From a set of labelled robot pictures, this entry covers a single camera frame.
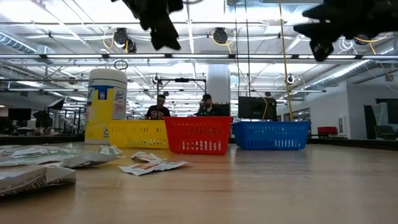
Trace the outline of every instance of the person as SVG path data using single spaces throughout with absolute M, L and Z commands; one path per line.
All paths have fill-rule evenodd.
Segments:
M 170 116 L 170 111 L 164 106 L 166 101 L 165 95 L 157 96 L 157 105 L 150 106 L 145 114 L 145 119 L 163 119 Z
M 213 104 L 210 94 L 204 94 L 200 108 L 194 116 L 222 116 L 221 111 Z

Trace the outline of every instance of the wooden table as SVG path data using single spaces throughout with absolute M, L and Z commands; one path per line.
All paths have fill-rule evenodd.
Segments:
M 79 169 L 76 185 L 0 198 L 0 221 L 398 223 L 397 152 L 318 145 L 305 151 L 230 148 L 226 156 L 143 150 L 193 164 L 141 177 L 118 168 L 133 164 L 129 158 Z M 135 152 L 124 149 L 123 155 Z

